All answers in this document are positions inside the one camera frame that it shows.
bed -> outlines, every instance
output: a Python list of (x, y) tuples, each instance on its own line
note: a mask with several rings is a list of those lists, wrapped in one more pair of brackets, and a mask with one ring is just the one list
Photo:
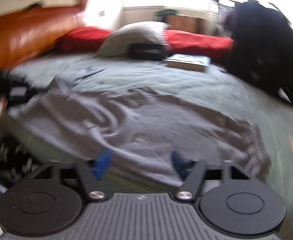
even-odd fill
[[(57, 74), (71, 75), (89, 66), (100, 66), (105, 70), (83, 79), (74, 89), (121, 92), (132, 87), (149, 86), (257, 124), (272, 162), (261, 180), (284, 198), (288, 213), (280, 234), (285, 239), (293, 239), (293, 107), (221, 72), (214, 65), (201, 73), (168, 68), (155, 61), (99, 58), (93, 53), (51, 54), (22, 63), (12, 73), (26, 75), (27, 80), (36, 86), (46, 86)], [(43, 163), (73, 160), (71, 155), (17, 125), (7, 114), (0, 121), (0, 129), (13, 134)], [(121, 167), (112, 169), (103, 184), (121, 191), (174, 190)]]

